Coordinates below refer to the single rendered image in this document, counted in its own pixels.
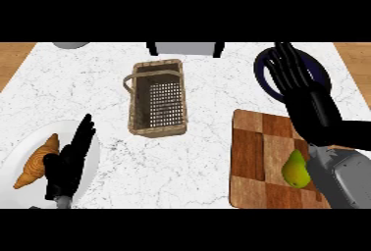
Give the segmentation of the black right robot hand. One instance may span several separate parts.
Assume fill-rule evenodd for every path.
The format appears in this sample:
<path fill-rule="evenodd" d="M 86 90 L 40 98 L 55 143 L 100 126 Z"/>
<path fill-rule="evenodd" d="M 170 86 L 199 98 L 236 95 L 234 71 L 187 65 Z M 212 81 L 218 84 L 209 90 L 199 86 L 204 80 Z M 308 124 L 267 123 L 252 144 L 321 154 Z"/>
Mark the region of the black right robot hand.
<path fill-rule="evenodd" d="M 283 94 L 287 113 L 299 135 L 317 145 L 371 151 L 371 122 L 346 121 L 324 86 L 309 75 L 290 42 L 277 42 L 264 60 Z"/>

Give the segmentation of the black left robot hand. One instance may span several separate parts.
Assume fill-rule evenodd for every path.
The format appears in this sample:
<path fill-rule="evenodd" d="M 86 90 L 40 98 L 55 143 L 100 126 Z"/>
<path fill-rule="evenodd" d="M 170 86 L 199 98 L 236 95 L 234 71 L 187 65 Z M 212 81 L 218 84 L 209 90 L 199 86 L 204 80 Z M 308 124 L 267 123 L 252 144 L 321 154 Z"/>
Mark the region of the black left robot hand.
<path fill-rule="evenodd" d="M 43 156 L 46 184 L 46 200 L 61 196 L 73 197 L 82 180 L 85 162 L 97 133 L 92 115 L 88 114 L 76 130 L 71 143 L 60 154 Z"/>

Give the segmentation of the wooden checkered cutting board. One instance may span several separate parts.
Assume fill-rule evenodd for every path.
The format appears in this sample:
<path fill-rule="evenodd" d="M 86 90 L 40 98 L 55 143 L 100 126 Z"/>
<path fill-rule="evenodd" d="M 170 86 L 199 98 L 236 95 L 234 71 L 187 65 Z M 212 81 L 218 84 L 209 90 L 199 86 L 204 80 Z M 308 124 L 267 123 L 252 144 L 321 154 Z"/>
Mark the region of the wooden checkered cutting board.
<path fill-rule="evenodd" d="M 237 109 L 233 117 L 230 202 L 244 209 L 329 209 L 314 183 L 293 188 L 281 168 L 299 149 L 309 160 L 308 143 L 287 117 Z"/>

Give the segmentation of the green pear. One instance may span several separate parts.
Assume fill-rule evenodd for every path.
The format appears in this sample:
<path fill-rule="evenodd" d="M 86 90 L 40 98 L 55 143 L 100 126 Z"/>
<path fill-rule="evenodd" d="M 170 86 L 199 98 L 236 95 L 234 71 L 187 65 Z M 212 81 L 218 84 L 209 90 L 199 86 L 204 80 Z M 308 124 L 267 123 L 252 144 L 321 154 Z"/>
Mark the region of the green pear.
<path fill-rule="evenodd" d="M 311 182 L 311 176 L 306 169 L 306 161 L 299 149 L 296 149 L 281 169 L 286 182 L 295 188 L 304 188 Z"/>

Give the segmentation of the brown wicker basket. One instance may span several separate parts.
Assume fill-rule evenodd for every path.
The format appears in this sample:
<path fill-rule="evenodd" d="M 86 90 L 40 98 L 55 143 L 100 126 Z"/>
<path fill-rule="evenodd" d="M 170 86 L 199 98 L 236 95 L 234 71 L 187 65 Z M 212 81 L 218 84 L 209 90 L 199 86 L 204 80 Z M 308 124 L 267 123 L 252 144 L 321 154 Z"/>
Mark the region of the brown wicker basket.
<path fill-rule="evenodd" d="M 150 138 L 187 133 L 187 87 L 179 59 L 136 63 L 123 79 L 131 94 L 128 129 Z"/>

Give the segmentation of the brown croissant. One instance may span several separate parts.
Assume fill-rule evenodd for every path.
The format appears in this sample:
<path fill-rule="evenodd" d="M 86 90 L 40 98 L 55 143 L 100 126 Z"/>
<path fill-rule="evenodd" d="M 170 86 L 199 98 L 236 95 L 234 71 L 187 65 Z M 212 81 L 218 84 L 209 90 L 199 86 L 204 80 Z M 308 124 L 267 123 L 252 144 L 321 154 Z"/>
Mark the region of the brown croissant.
<path fill-rule="evenodd" d="M 60 154 L 60 139 L 57 133 L 49 137 L 48 141 L 37 148 L 36 152 L 32 155 L 24 165 L 24 171 L 14 184 L 15 189 L 23 188 L 26 185 L 32 184 L 39 178 L 43 177 L 45 175 L 43 157 L 46 154 Z"/>

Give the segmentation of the white plate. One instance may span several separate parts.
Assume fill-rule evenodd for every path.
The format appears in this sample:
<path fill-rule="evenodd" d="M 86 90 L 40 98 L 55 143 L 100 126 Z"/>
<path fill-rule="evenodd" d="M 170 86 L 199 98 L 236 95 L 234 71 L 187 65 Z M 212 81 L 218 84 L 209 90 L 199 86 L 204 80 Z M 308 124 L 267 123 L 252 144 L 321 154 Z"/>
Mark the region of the white plate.
<path fill-rule="evenodd" d="M 17 188 L 17 181 L 27 170 L 27 162 L 37 152 L 51 149 L 60 153 L 71 143 L 80 121 L 60 121 L 39 128 L 20 143 L 0 165 L 0 209 L 54 209 L 57 203 L 45 199 L 46 177 Z"/>

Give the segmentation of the dark blue plate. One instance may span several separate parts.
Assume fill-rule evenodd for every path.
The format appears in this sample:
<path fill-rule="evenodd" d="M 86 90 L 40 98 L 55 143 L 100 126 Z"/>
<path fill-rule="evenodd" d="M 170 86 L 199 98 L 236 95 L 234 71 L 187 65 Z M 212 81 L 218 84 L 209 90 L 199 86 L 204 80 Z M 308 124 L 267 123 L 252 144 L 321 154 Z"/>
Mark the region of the dark blue plate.
<path fill-rule="evenodd" d="M 274 82 L 272 82 L 272 77 L 270 75 L 268 67 L 264 64 L 264 60 L 268 57 L 268 52 L 271 50 L 272 50 L 272 48 L 265 49 L 256 57 L 255 75 L 256 75 L 256 79 L 261 84 L 261 87 L 262 87 L 264 91 L 267 92 L 267 94 L 278 102 L 284 102 L 283 95 L 280 93 L 278 88 L 275 87 Z M 308 68 L 308 72 L 312 76 L 312 79 L 324 86 L 327 91 L 332 91 L 333 90 L 332 78 L 330 78 L 330 74 L 329 74 L 323 64 L 305 51 L 299 50 L 298 53 L 302 57 L 302 60 L 304 60 L 305 66 Z"/>

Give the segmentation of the grey appliance with black legs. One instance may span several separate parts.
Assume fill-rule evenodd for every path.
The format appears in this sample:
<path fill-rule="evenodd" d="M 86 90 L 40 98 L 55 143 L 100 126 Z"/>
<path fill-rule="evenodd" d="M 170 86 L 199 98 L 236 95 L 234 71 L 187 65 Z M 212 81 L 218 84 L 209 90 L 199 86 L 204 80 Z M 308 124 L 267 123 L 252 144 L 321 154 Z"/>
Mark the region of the grey appliance with black legs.
<path fill-rule="evenodd" d="M 224 42 L 148 42 L 153 56 L 162 54 L 202 55 L 219 58 L 225 49 Z"/>

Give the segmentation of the grey round object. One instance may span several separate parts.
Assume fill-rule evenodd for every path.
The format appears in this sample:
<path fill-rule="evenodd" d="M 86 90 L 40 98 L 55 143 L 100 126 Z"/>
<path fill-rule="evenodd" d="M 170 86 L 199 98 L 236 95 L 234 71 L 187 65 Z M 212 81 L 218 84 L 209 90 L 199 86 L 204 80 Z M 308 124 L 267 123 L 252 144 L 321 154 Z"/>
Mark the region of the grey round object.
<path fill-rule="evenodd" d="M 86 46 L 91 42 L 52 42 L 54 45 L 61 49 L 79 49 Z"/>

